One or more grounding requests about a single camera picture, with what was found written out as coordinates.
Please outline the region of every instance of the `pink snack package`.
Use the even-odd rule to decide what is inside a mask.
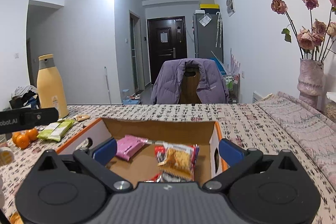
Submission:
[[[148,139],[125,135],[124,138],[117,141],[117,157],[129,161],[146,143]]]

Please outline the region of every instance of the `patterned tablecloth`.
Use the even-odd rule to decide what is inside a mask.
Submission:
[[[25,150],[7,143],[14,150],[15,161],[0,168],[4,181],[4,212],[10,216],[15,211],[14,195],[21,181],[46,149],[56,149],[79,132],[95,117],[110,117],[130,120],[159,121],[219,121],[223,137],[237,145],[256,147],[266,154],[277,154],[282,149],[292,150],[300,160],[321,193],[321,206],[314,224],[336,224],[336,192],[301,147],[270,116],[255,104],[199,104],[199,105],[73,105],[69,117],[88,114],[90,120],[75,123],[61,142],[36,141]]]

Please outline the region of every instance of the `rose stem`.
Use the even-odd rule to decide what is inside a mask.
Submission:
[[[329,41],[330,41],[330,36],[329,36],[329,39],[328,39],[327,45],[326,45],[326,47],[325,47],[324,53],[323,53],[323,55],[322,55],[321,62],[323,62],[324,54],[325,54],[325,52],[326,52],[326,50],[327,50],[327,48],[328,48]]]
[[[310,23],[311,23],[311,34],[313,34],[313,18],[311,16],[311,9],[310,9]],[[312,60],[314,58],[314,49],[315,49],[315,47],[313,48],[313,53],[311,54],[311,59]]]
[[[331,9],[330,9],[330,15],[329,15],[329,23],[328,23],[328,26],[325,30],[325,34],[324,34],[324,39],[323,39],[323,43],[322,43],[322,47],[321,47],[321,51],[320,51],[320,56],[319,56],[319,61],[321,59],[321,56],[322,56],[322,51],[323,51],[323,46],[324,46],[324,42],[326,40],[326,35],[327,35],[327,31],[328,31],[328,28],[329,28],[329,25],[330,25],[330,22],[331,22],[331,13],[333,11],[333,6],[331,5]]]
[[[289,20],[289,23],[291,24],[291,27],[292,27],[292,29],[293,29],[293,33],[295,34],[296,41],[297,41],[297,32],[296,32],[294,23],[293,23],[292,19],[290,18],[288,12],[285,12],[285,14],[286,14],[286,16],[287,16],[287,18],[288,18],[288,20]],[[303,54],[302,54],[302,48],[300,47],[300,45],[299,45],[299,48],[300,48],[301,57],[302,57],[302,59],[304,59]]]
[[[329,51],[330,51],[330,52],[333,52],[333,51],[331,50],[331,47],[333,46],[333,44],[334,44],[335,41],[336,41],[336,39],[333,40],[333,42],[332,42],[330,48],[328,49],[328,52],[327,52],[327,54],[325,55],[323,61],[327,58],[327,55],[328,55]]]

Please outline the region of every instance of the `green snack package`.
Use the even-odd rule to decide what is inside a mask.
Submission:
[[[60,122],[52,122],[50,125],[48,125],[45,129],[43,129],[37,137],[39,139],[47,140],[49,135],[60,125]]]
[[[74,120],[65,120],[48,136],[47,139],[59,142],[70,127],[72,127],[74,122]]]

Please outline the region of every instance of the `floor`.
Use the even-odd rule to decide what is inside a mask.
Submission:
[[[149,85],[143,92],[140,93],[141,103],[143,105],[151,104],[151,95],[152,95],[153,85]]]

